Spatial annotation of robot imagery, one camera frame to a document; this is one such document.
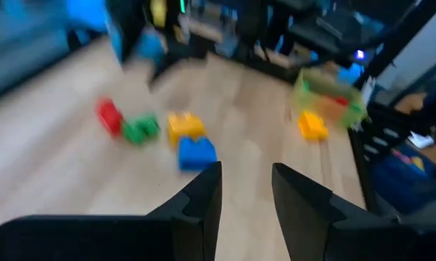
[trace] toy brick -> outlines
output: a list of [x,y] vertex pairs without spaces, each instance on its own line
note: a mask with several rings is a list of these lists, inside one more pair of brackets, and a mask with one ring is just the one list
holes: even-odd
[[124,119],[111,99],[100,99],[96,106],[96,113],[103,127],[111,136],[118,136],[121,133]]
[[206,137],[194,141],[190,137],[181,137],[178,146],[178,163],[181,170],[201,171],[216,162],[215,147]]
[[303,138],[308,140],[325,139],[329,134],[324,121],[312,112],[304,111],[298,120],[298,126]]
[[188,136],[197,140],[201,136],[206,136],[206,130],[202,121],[192,113],[172,114],[168,116],[168,137],[172,148],[177,147],[177,143],[182,136]]
[[147,115],[129,123],[123,123],[123,135],[134,144],[143,144],[147,139],[158,136],[160,126],[155,115]]

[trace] clutter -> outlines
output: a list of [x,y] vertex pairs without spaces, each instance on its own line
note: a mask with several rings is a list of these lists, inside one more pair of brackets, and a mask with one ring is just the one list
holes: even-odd
[[292,107],[310,111],[343,128],[349,128],[366,116],[361,93],[352,86],[340,84],[329,73],[301,69],[295,82]]
[[140,145],[148,138],[158,136],[160,133],[156,115],[143,115],[137,120],[126,122],[119,110],[116,109],[113,100],[109,98],[99,100],[96,113],[111,136],[119,136],[122,133],[124,138],[133,144]]
[[206,136],[202,121],[190,112],[180,115],[173,113],[168,116],[168,137],[172,148],[177,147],[182,136],[189,136],[195,140],[200,136]]

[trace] purple light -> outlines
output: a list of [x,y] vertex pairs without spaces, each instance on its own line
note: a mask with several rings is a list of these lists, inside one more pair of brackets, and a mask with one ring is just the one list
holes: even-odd
[[357,50],[355,53],[355,58],[356,59],[364,59],[364,51]]

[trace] green lego brick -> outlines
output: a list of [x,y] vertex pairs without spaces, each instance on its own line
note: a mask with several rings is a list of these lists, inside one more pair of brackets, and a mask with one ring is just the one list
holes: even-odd
[[123,136],[126,140],[132,142],[133,144],[142,144],[147,138],[145,134],[139,131],[135,125],[124,122],[122,126]]
[[154,138],[160,133],[156,115],[143,116],[129,123],[123,123],[123,135],[134,144],[143,144],[148,138]]

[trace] box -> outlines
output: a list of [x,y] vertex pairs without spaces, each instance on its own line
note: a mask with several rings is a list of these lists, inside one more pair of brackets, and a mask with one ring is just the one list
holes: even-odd
[[366,116],[366,105],[360,91],[337,83],[330,74],[318,69],[303,68],[295,82],[293,107],[348,128]]

